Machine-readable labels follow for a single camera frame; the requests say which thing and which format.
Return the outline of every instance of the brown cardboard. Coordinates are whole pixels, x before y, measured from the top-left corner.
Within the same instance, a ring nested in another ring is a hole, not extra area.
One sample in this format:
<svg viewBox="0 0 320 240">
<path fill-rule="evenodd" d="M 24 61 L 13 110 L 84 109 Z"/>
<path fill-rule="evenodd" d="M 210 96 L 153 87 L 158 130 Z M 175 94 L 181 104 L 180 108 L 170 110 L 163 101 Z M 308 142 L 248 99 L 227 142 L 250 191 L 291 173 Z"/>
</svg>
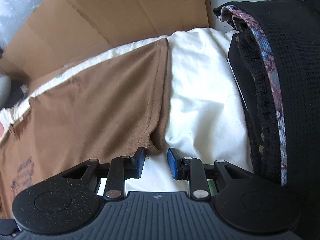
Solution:
<svg viewBox="0 0 320 240">
<path fill-rule="evenodd" d="M 208 27 L 208 6 L 204 0 L 44 0 L 17 31 L 0 68 L 34 80 L 112 47 Z"/>
</svg>

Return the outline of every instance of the brown fabric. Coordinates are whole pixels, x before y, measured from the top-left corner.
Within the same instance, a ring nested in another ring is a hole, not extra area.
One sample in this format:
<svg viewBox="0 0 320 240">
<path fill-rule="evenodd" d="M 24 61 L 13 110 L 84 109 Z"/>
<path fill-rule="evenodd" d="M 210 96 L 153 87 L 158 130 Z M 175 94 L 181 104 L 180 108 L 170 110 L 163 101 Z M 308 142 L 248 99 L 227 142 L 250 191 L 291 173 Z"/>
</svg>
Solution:
<svg viewBox="0 0 320 240">
<path fill-rule="evenodd" d="M 162 151 L 169 114 L 171 69 L 161 39 L 83 70 L 30 99 L 24 120 L 0 145 L 5 217 L 23 189 L 90 158 L 101 163 Z"/>
</svg>

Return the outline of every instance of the ribbed gray surface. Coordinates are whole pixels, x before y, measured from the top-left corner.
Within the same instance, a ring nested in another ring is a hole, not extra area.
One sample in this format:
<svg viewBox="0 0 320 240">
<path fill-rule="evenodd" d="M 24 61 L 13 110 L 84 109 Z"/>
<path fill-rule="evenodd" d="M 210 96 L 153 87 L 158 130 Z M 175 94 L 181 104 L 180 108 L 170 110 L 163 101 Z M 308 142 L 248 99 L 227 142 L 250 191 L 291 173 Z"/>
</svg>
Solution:
<svg viewBox="0 0 320 240">
<path fill-rule="evenodd" d="M 185 192 L 130 192 L 120 202 L 107 203 L 99 216 L 80 230 L 61 236 L 22 232 L 17 240 L 298 240 L 291 232 L 279 236 L 246 235 L 228 227 L 208 203 L 195 202 Z"/>
</svg>

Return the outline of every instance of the folded black clothing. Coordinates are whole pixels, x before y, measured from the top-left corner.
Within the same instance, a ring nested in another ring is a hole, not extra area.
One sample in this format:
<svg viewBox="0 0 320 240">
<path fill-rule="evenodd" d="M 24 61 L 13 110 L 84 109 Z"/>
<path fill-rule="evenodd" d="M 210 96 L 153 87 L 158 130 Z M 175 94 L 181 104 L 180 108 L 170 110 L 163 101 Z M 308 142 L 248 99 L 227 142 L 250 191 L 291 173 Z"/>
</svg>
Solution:
<svg viewBox="0 0 320 240">
<path fill-rule="evenodd" d="M 301 236 L 318 239 L 320 0 L 229 2 L 214 12 L 240 31 L 239 55 L 253 76 L 261 125 L 257 140 L 263 146 L 254 170 L 305 194 L 297 231 L 304 227 Z"/>
</svg>

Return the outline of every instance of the crosshair symbol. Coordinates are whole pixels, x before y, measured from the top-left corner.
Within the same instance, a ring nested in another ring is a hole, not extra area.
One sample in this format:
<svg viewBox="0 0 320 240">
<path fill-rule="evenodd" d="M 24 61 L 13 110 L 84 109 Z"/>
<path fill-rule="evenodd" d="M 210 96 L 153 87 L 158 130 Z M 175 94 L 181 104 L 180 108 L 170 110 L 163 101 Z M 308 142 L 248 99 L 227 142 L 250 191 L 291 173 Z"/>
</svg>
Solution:
<svg viewBox="0 0 320 240">
<path fill-rule="evenodd" d="M 162 196 L 161 196 L 161 195 L 159 195 L 159 194 L 156 194 L 156 195 L 154 195 L 153 197 L 154 197 L 155 199 L 162 198 Z"/>
</svg>

